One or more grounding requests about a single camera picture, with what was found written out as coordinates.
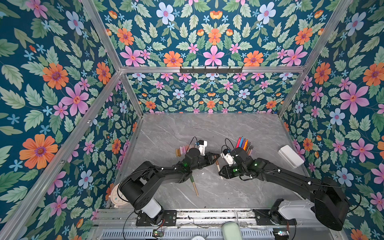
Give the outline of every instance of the metal beam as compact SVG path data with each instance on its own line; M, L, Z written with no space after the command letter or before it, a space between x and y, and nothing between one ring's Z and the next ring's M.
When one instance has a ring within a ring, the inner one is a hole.
M352 3L353 0L340 0L335 11L332 13L331 17L328 20L327 25L324 28L324 32L320 36L319 40L317 41L315 47L313 48L311 54L309 55L307 61L304 64L304 72L301 73L294 85L292 86L291 90L289 91L287 97L284 100L283 105L281 106L278 115L282 117L286 109L288 108L289 104L293 100L295 94L299 90L301 84L305 80L305 78L308 76L308 73L310 72L312 66L316 63L317 58L319 57L321 51L327 44L329 38L331 37L333 31L336 29L337 25L341 21L341 18L344 16L345 12L347 11L347 8Z
M83 115L79 124L75 127L72 133L69 135L67 140L64 142L62 147L56 153L52 161L44 169L36 183L33 185L31 190L25 196L20 206L15 210L12 217L7 221L0 231L0 239L15 240L18 236L21 228L25 226L29 220L40 200L45 196L48 188L56 179L60 170L63 168L64 163L70 157L75 149L78 142L83 137L84 133L89 127L90 121L92 121L100 108L104 105L109 94L114 89L118 81L120 80L121 74L115 73L107 83L107 85L100 92L99 96L90 106L88 111Z
M123 74L122 77L121 77L121 82L125 88L125 90L127 90L127 95L129 97L129 99L131 100L131 103L133 105L133 108L135 109L137 115L142 118L143 116L143 110L141 109L141 106L139 104L139 100L137 99L136 97L136 94L135 92L133 91L133 87L132 85L129 83L129 80L128 80L128 77L126 74Z
M107 34L107 30L105 29L103 20L101 19L99 12L97 11L95 3L93 2L93 0L82 0L81 2L83 3L83 6L89 18L97 34L99 35L102 45L104 46L109 58L111 59L113 67L116 71L119 71L122 67L120 58L117 52L115 51L115 47L113 46L111 39Z
M127 67L121 68L122 73L303 73L303 66L259 66L259 67Z

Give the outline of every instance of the white round object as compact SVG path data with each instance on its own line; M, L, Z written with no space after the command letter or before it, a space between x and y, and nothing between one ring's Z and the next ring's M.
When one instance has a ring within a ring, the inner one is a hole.
M115 208L119 208L121 206L124 206L124 205L127 205L128 201L125 196L121 193L121 191L119 190L119 185L120 184L117 184L111 191L111 194L110 194L110 198L111 198L111 202L114 204L114 207Z
M194 236L191 240L205 240L202 236Z

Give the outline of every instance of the orange flower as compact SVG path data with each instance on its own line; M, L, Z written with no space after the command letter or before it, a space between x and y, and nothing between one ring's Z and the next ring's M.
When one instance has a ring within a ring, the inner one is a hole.
M222 11L211 11L209 13L209 15L211 16L212 19L220 19L222 16L223 16L223 12Z
M363 235L359 229L352 229L351 238L353 240L368 240L368 237Z
M318 19L319 17L321 17L323 15L323 10L319 10L317 11L315 14L314 14L314 18Z
M181 67L183 59L180 58L180 53L175 53L174 51L169 51L164 55L164 63L167 64L167 67Z
M42 169L47 166L47 162L51 162L55 152L57 152L57 144L53 144L55 140L48 136L45 139L44 134L36 134L35 140L28 138L23 147L27 148L20 151L20 160L27 160L24 163L29 169L32 169L37 164L37 169Z
M77 228L80 228L82 225L83 225L83 222L84 222L84 218L80 219L77 224L76 224L76 227Z
M120 147L121 147L121 141L120 141L120 139L116 138L115 141L112 144L112 152L114 154L119 153Z
M212 45L216 45L218 42L220 42L221 33L219 33L217 28L214 28L208 34L208 37L209 42L212 43Z
M199 31L197 31L197 35L203 36L204 35L204 30L200 29Z
M285 126L285 129L287 129L287 131L289 132L289 125L288 125L288 123L284 122L284 126Z
M304 143L303 143L303 147L305 150L307 150L308 152L311 151L313 149L313 142L311 139L309 138L306 138L304 140Z
M269 101L267 104L266 104L266 107L269 108L269 109L272 109L274 107L276 107L277 105L277 102L272 100L272 101Z
M318 84L323 84L328 81L329 74L331 74L331 69L329 68L331 65L329 63L322 63L317 67L316 72L314 74L315 82Z
M63 66L60 64L50 63L49 68L43 69L43 79L48 82L48 86L60 90L62 87L65 87L69 81L67 70L63 69Z
M111 73L109 72L109 67L105 63L98 63L96 68L96 73L99 75L100 82L107 84L111 78Z
M365 70L365 77L362 78L363 82L366 82L368 86L380 85L381 81L384 81L384 63L372 64L369 69Z
M156 108L156 104L153 103L152 101L147 101L147 102L145 103L145 106L146 106L147 108L149 108L149 109L155 109L155 108Z
M109 15L110 15L113 19L118 18L118 14L117 14L116 12L114 12L114 11L109 11L108 13L109 13Z
M135 132L136 127L137 127L137 122L135 122L135 123L133 124L132 132Z
M312 28L304 28L302 31L300 31L295 40L297 45L303 45L304 43L308 42L310 40L310 37L312 37Z
M233 30L228 28L227 31L225 32L225 34L227 36L232 36L233 35Z
M118 38L119 38L120 42L124 43L127 46L133 45L133 42L135 41L135 39L132 36L131 31L127 31L126 28L123 28L123 29L119 28L118 29Z
M259 53L259 51L254 51L252 53L248 53L247 57L244 58L244 66L246 67L255 67L260 66L260 63L264 61L264 58L262 58L264 55L262 53Z
M210 108L210 109L214 108L215 107L215 102L214 101L209 101L207 103L207 107Z
M29 45L29 49L30 49L32 52L37 53L36 48L34 48L32 45Z
M384 159L384 142L381 142L381 141L378 142L377 143L377 148L379 150L383 150L383 151L380 152L380 156Z
M106 192L107 194L105 195L105 201L108 201L108 198L111 195L112 189L113 189L113 183L111 183L109 185L109 187L107 188L107 192Z

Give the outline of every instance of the table surface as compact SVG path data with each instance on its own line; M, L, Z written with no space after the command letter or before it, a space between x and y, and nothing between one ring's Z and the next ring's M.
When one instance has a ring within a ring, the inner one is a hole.
M278 150L293 143L283 122L276 114L152 114L144 115L134 152L122 169L125 177L144 161L158 166L172 166L184 155L176 157L175 149L190 143L196 136L206 140L206 152L220 153L224 139L235 145L240 136L254 145L251 156L264 158L277 166L304 175L305 169L291 169ZM219 158L220 167L226 165ZM221 179L216 164L194 170L193 177L199 196L192 183L169 183L159 187L155 199L164 208L256 208L271 207L276 199L299 200L292 191L274 183L258 179Z

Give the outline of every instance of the wallpaper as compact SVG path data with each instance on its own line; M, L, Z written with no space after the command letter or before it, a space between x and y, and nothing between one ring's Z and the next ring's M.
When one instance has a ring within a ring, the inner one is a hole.
M2 228L114 69L79 1L2 1L0 30ZM135 127L136 114L120 83L104 108L20 239L79 240L76 235L86 235ZM88 184L79 184L86 177Z
M309 174L346 187L353 240L384 236L384 28L382 0L354 1L285 113Z
M126 66L298 66L337 3L110 0L96 7Z

